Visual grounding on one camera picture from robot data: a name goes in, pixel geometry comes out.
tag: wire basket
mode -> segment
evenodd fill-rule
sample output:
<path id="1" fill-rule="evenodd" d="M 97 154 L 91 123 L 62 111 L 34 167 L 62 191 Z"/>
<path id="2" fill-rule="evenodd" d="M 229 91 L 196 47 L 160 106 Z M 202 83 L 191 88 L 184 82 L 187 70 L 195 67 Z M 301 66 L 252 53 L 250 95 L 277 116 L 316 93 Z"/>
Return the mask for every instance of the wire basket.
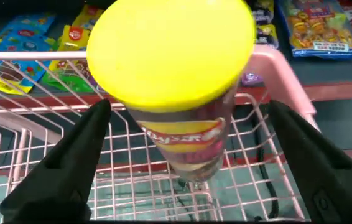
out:
<path id="1" fill-rule="evenodd" d="M 283 101 L 315 126 L 315 110 L 282 54 L 256 46 L 245 72 L 262 75 L 268 91 L 260 97 L 239 91 L 223 167 L 208 182 L 186 183 L 172 172 L 154 143 L 122 104 L 92 85 L 71 60 L 86 52 L 0 52 L 0 60 L 36 60 L 68 91 L 34 83 L 31 94 L 0 92 L 0 203 L 67 133 L 94 102 L 109 98 L 114 115 L 108 124 L 88 205 L 94 220 L 304 220 L 297 188 L 285 157 L 260 107 L 269 97 Z M 77 93 L 41 60 L 65 60 L 93 93 Z M 16 88 L 0 76 L 9 87 Z M 263 176 L 263 167 L 267 175 Z M 269 183 L 276 194 L 269 192 Z M 274 202 L 279 211 L 271 215 Z"/>

